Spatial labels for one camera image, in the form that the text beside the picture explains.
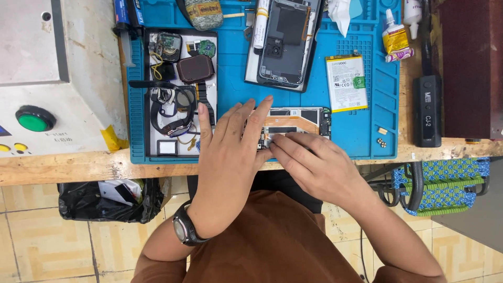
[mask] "woven chair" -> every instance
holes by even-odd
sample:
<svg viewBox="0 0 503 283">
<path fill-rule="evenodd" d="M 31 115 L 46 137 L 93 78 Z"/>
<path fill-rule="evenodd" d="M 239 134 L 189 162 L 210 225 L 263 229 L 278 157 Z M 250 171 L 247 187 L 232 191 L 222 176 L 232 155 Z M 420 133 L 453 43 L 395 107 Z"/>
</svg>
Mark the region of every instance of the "woven chair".
<svg viewBox="0 0 503 283">
<path fill-rule="evenodd" d="M 390 184 L 372 185 L 385 204 L 400 203 L 413 216 L 458 213 L 471 208 L 476 196 L 487 193 L 489 163 L 489 158 L 463 158 L 397 164 L 391 170 Z M 386 193 L 392 200 L 386 199 Z"/>
</svg>

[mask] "yellow button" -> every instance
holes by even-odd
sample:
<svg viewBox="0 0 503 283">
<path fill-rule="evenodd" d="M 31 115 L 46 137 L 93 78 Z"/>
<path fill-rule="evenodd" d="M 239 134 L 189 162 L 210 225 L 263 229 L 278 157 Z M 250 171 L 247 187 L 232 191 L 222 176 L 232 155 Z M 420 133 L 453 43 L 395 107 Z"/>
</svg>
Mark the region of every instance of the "yellow button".
<svg viewBox="0 0 503 283">
<path fill-rule="evenodd" d="M 17 143 L 17 144 L 14 144 L 14 147 L 18 150 L 18 151 L 25 151 L 28 149 L 28 147 L 24 144 L 20 144 L 20 143 Z"/>
<path fill-rule="evenodd" d="M 9 148 L 8 146 L 0 145 L 0 152 L 8 152 L 9 150 L 11 150 L 11 148 Z"/>
</svg>

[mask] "wooden workbench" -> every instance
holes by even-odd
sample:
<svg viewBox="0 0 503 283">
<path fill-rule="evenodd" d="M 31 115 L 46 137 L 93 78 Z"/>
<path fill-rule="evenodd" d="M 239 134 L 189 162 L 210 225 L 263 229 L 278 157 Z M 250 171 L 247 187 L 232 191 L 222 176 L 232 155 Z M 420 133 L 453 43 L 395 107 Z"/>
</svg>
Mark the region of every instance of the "wooden workbench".
<svg viewBox="0 0 503 283">
<path fill-rule="evenodd" d="M 411 45 L 415 47 L 416 51 L 419 51 L 416 44 L 418 42 Z M 355 164 L 503 156 L 503 141 L 482 140 L 478 145 L 467 145 L 465 140 L 461 138 L 444 138 L 442 139 L 442 146 L 439 148 L 422 149 L 415 147 L 412 141 L 412 79 L 421 75 L 420 52 L 417 52 L 414 57 L 401 62 L 397 158 L 393 160 L 358 160 L 355 161 Z M 125 85 L 124 72 L 123 78 L 123 85 Z M 261 168 L 261 170 L 276 169 L 282 169 L 278 162 L 267 162 Z M 88 152 L 0 158 L 0 186 L 196 174 L 197 164 L 132 164 L 129 159 L 129 149 L 115 153 Z"/>
</svg>

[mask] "silicone mat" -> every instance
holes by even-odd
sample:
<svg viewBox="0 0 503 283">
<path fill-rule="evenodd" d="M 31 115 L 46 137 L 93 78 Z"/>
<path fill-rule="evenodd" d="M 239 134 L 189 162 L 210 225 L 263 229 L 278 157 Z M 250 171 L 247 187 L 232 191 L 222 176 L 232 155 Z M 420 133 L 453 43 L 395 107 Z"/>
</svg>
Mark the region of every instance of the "silicone mat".
<svg viewBox="0 0 503 283">
<path fill-rule="evenodd" d="M 220 1 L 224 14 L 249 13 L 255 1 Z M 237 102 L 250 97 L 261 101 L 274 96 L 273 107 L 330 107 L 326 80 L 325 56 L 350 54 L 357 49 L 363 54 L 368 109 L 332 114 L 332 140 L 344 149 L 351 159 L 394 159 L 398 147 L 398 88 L 400 63 L 384 61 L 385 51 L 381 34 L 385 26 L 386 9 L 392 9 L 397 23 L 401 22 L 401 0 L 361 0 L 363 12 L 351 19 L 347 37 L 337 24 L 323 19 L 316 35 L 317 46 L 307 91 L 305 93 L 279 90 L 244 82 L 248 42 L 243 37 L 245 17 L 224 19 L 218 32 L 218 107 L 220 117 Z M 140 0 L 146 27 L 191 28 L 182 16 L 175 0 Z M 132 41 L 132 60 L 137 67 L 127 68 L 128 80 L 143 79 L 140 40 Z M 134 164 L 196 163 L 197 158 L 149 157 L 144 135 L 146 90 L 128 87 L 131 162 Z M 379 127 L 387 135 L 377 132 Z M 381 138 L 387 143 L 382 148 Z"/>
</svg>

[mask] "brown shirt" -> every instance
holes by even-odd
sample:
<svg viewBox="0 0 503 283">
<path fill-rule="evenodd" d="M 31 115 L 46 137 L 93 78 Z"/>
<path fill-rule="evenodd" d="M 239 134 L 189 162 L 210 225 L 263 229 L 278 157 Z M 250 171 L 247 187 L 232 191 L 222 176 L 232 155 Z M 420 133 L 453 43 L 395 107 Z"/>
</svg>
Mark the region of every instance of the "brown shirt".
<svg viewBox="0 0 503 283">
<path fill-rule="evenodd" d="M 277 191 L 250 194 L 239 216 L 220 235 L 196 247 L 185 260 L 160 262 L 131 283 L 362 282 L 324 234 L 324 216 Z M 385 266 L 375 283 L 433 282 Z"/>
</svg>

